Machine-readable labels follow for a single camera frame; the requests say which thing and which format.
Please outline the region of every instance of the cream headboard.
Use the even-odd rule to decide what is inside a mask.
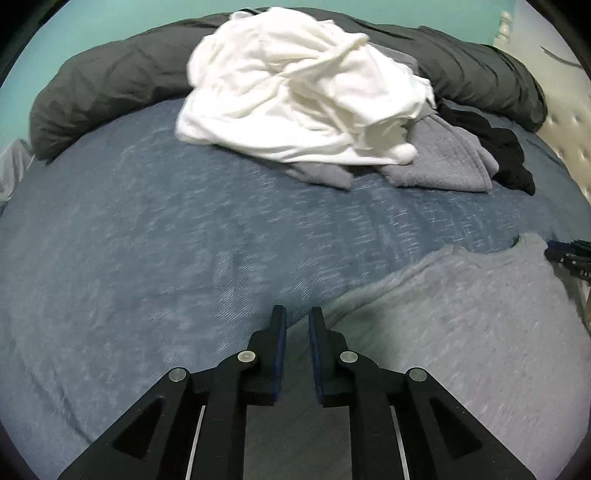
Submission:
[[[548,117],[538,136],[591,203],[591,80],[554,27],[525,0],[501,15],[495,47],[523,62],[542,86]]]

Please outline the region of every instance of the white sweatshirt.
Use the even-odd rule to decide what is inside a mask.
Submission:
[[[430,82],[367,35],[279,7],[205,37],[187,74],[179,139],[286,163],[409,163],[402,126],[433,103]]]

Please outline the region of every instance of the gray shirt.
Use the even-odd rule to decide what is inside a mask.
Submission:
[[[532,233],[494,254],[447,245],[323,309],[379,366],[424,367],[538,480],[574,454],[591,405],[591,341],[544,248]],[[249,416],[246,478],[350,478],[347,412],[315,405],[306,328],[290,329],[278,408]]]

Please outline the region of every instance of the teal wall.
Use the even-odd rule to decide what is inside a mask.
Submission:
[[[492,43],[501,11],[514,9],[514,0],[277,0],[273,4],[340,11],[374,23],[428,25],[478,43]],[[28,138],[28,113],[35,96],[76,53],[182,18],[251,6],[239,0],[70,0],[33,37],[0,87],[0,150],[15,138]]]

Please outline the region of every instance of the mattress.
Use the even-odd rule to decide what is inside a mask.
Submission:
[[[350,192],[304,185],[176,140],[181,106],[131,113],[35,163],[0,218],[0,421],[40,480],[170,368],[210,368],[245,346],[275,303],[293,325],[444,244],[591,238],[564,165],[507,119],[486,115],[517,134],[533,197],[395,189],[377,173]]]

